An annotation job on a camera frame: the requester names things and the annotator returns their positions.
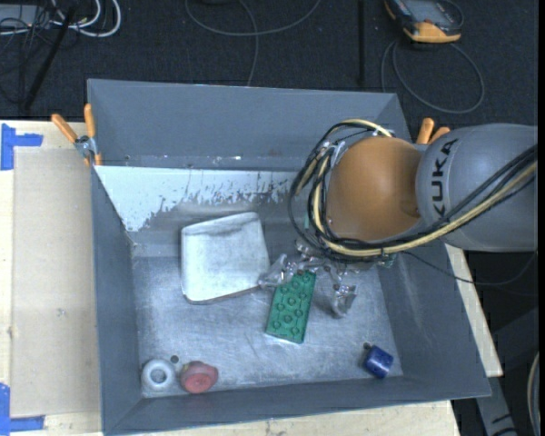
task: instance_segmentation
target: bin floor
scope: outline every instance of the bin floor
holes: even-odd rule
[[[369,342],[394,357],[389,376],[401,375],[375,269],[344,278],[358,284],[359,294],[347,316],[339,319],[331,314],[333,282],[328,273],[318,271],[304,343],[296,344],[264,332],[273,288],[208,305],[190,304],[182,295],[176,258],[135,257],[133,262],[142,366],[174,356],[177,371],[187,362],[208,363],[219,370],[219,381],[210,391],[372,379],[362,368],[363,344]],[[163,395],[184,393],[176,384]]]

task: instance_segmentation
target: yellow cable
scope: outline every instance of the yellow cable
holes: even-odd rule
[[[378,131],[379,133],[382,133],[385,136],[391,137],[390,131],[388,131],[387,129],[379,126],[378,124],[372,123],[371,121],[356,119],[356,118],[349,118],[347,120],[341,121],[340,125],[335,128],[335,131],[333,133],[335,133],[335,132],[339,131],[340,129],[342,129],[343,127],[345,127],[346,124],[354,124],[354,125],[363,124],[365,126],[369,126],[371,129],[374,129],[375,131]],[[297,188],[296,188],[295,193],[294,193],[295,195],[299,195],[302,188],[304,187],[304,184],[311,177],[312,171],[314,170],[315,166],[317,165],[319,160],[327,153],[328,150],[329,149],[327,147],[322,147],[321,149],[319,149],[319,152],[317,153],[315,158],[312,159],[311,163],[307,167],[307,170],[305,171],[304,175],[302,176],[301,180],[299,181],[299,184],[297,185]]]
[[[324,171],[324,167],[326,166],[327,161],[323,162],[322,164],[322,171]],[[473,207],[471,210],[466,212],[463,216],[457,218],[451,223],[448,223],[443,228],[440,228],[437,231],[434,231],[433,233],[426,234],[425,236],[422,236],[418,239],[415,239],[414,241],[410,241],[408,243],[402,243],[399,245],[393,245],[391,247],[383,247],[378,249],[348,249],[347,247],[343,247],[340,244],[332,243],[330,241],[324,241],[327,247],[329,247],[334,252],[353,256],[353,257],[373,257],[377,255],[382,254],[388,254],[388,253],[396,253],[405,251],[408,249],[411,249],[413,247],[417,247],[419,245],[422,245],[424,243],[429,243],[433,241],[434,239],[437,239],[444,234],[447,234],[451,231],[454,231],[458,227],[462,226],[463,224],[470,221],[472,218],[478,216],[482,212],[489,209],[492,205],[494,205],[497,201],[499,201],[502,197],[504,197],[513,187],[524,181],[527,177],[529,177],[532,173],[535,172],[537,169],[537,162],[532,163],[530,166],[528,166],[525,170],[521,172],[516,178],[514,178],[509,184],[505,185],[500,191],[495,193],[492,197],[482,201],[475,207]],[[315,189],[313,190],[313,220],[317,227],[322,228],[320,225],[321,216],[319,214],[319,202],[321,200],[320,198],[320,191],[321,191],[321,184],[319,183]]]

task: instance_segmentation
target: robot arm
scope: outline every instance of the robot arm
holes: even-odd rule
[[[354,143],[347,143],[351,131],[334,138],[350,128],[370,135]],[[419,145],[346,120],[322,138],[293,183],[295,195],[311,184],[311,229],[298,231],[343,261],[383,258],[437,238],[465,250],[532,251],[536,174],[531,126],[464,127]]]

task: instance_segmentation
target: blue cylinder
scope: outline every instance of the blue cylinder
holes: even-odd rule
[[[385,378],[390,372],[393,357],[380,349],[378,346],[372,346],[363,361],[363,367],[378,378]]]

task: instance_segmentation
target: black stand leg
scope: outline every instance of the black stand leg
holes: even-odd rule
[[[46,57],[45,62],[41,66],[39,72],[36,74],[35,81],[30,87],[30,91],[28,92],[28,96],[26,97],[25,103],[23,105],[23,108],[27,113],[29,112],[30,107],[35,101],[36,95],[38,94],[38,91],[41,85],[43,84],[43,81],[45,80],[46,73],[48,73],[48,70],[51,67],[51,64],[53,63],[53,60],[55,59],[56,53],[58,52],[58,49],[60,48],[61,43],[63,42],[63,38],[66,35],[69,29],[69,25],[71,24],[71,21],[74,19],[74,14],[76,13],[76,10],[78,9],[80,4],[81,4],[81,0],[73,1],[73,4],[69,8],[69,11],[66,13],[66,18],[63,21],[63,25],[61,26],[61,29],[58,32],[56,39],[54,40],[54,44],[51,47],[51,50],[48,53],[48,56]]]

